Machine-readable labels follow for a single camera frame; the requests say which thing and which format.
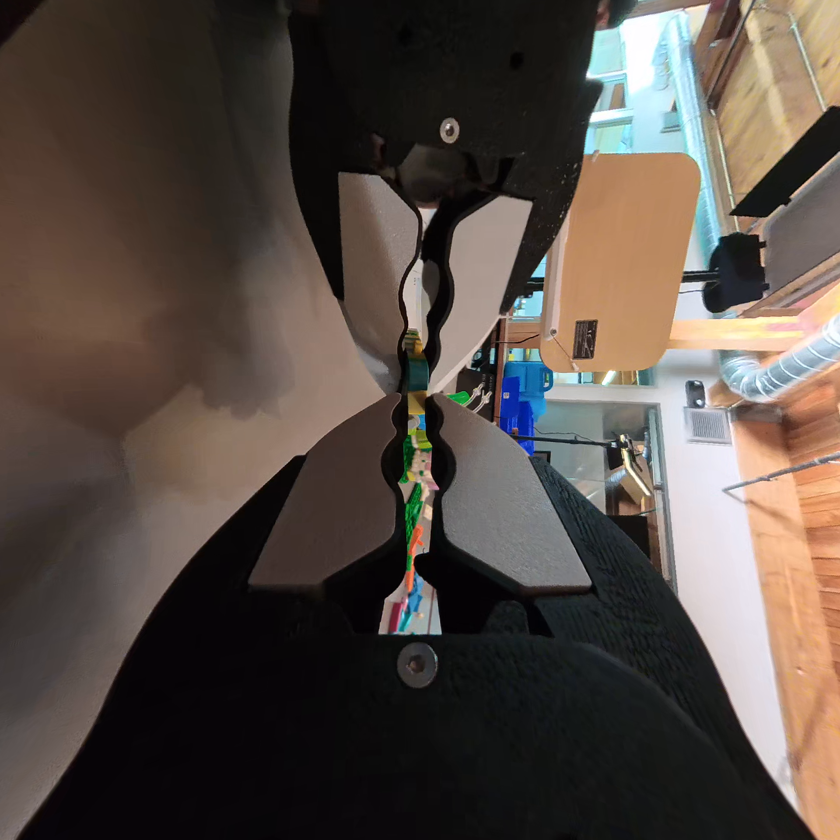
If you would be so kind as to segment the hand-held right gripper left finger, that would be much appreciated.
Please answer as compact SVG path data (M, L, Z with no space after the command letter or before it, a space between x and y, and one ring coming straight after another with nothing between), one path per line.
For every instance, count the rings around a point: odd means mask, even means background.
M403 548L403 497L385 473L398 393L324 435L306 454L249 576L256 590L323 594L362 560Z

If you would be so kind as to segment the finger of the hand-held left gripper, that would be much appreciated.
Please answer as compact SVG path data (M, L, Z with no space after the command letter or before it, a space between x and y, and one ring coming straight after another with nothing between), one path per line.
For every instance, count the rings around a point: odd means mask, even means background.
M403 289L419 254L421 218L379 175L341 172L338 185L340 308L374 382L385 393L399 392L406 331Z
M423 235L429 392L441 392L496 325L532 202L476 193L441 200Z

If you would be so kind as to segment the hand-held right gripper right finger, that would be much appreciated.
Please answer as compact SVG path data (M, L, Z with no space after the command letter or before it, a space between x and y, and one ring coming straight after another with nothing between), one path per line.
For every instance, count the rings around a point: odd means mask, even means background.
M427 399L437 543L515 595L587 593L592 580L526 452L443 394Z

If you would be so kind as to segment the striped brick fish model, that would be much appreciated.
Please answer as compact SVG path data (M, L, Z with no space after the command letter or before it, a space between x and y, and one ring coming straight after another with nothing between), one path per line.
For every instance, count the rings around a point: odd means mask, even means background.
M407 431L409 434L425 429L425 403L429 371L424 343L419 331L408 328L403 338L404 393L407 404Z

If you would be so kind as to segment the grey desk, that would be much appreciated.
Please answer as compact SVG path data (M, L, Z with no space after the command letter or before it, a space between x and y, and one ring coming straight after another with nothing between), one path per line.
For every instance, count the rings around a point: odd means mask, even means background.
M43 2L2 47L2 838L156 603L382 397L301 217L289 2Z

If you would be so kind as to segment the glass office door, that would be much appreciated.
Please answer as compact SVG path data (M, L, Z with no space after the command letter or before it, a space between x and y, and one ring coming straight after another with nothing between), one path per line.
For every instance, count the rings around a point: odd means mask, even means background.
M549 400L535 455L614 520L677 590L659 406Z

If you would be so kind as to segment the blue plastic bin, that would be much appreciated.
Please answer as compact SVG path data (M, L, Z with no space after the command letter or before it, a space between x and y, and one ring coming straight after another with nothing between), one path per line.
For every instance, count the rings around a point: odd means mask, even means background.
M553 388L553 372L540 361L505 363L501 379L499 426L521 440L520 447L534 456L534 424L547 408L545 394Z

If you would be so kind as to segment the pile of colourful bricks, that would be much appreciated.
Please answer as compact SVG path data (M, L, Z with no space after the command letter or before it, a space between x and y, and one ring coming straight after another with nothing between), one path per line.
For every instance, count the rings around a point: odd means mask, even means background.
M441 625L437 592L426 585L421 595L389 604L384 621L384 632L388 635L439 635Z

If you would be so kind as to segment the light wooden panel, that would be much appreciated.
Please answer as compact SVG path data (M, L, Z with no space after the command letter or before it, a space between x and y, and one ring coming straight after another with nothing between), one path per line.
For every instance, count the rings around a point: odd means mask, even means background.
M669 344L700 192L686 153L586 155L548 252L539 353L554 373L641 371Z

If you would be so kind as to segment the round black speaker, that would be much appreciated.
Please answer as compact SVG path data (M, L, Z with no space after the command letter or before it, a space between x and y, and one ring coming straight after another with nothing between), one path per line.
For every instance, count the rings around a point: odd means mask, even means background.
M733 233L719 239L708 266L717 278L709 280L701 293L706 310L721 314L763 298L769 288L762 263L764 247L756 234Z

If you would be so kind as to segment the white wall vent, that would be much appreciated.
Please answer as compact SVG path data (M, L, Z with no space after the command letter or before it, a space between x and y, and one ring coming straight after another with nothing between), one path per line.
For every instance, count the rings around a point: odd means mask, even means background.
M693 445L731 446L732 431L726 408L686 406L683 409L686 442Z

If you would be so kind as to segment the silver air duct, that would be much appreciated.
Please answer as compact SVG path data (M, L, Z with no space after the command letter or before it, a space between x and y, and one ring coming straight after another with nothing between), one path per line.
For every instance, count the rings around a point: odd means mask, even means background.
M746 350L720 350L718 358L721 379L732 394L747 403L774 403L838 364L839 315L800 348L783 352L770 364L761 364Z
M674 94L686 152L696 162L700 173L695 230L700 252L704 261L708 262L722 234L721 213L716 173L707 137L708 111L700 95L687 11L674 12L668 18L657 42L653 66L658 78Z

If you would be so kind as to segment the wooden post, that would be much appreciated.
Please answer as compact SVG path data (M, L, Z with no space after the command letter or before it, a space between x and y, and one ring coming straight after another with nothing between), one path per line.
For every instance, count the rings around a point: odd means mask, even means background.
M839 286L810 297L800 310L735 318L675 321L668 350L724 350L782 353L805 347L820 337L839 313Z

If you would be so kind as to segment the dark wall panel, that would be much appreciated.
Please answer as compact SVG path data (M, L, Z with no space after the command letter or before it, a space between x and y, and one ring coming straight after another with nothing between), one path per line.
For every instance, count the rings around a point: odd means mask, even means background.
M830 106L731 211L732 217L765 218L839 152L839 107Z

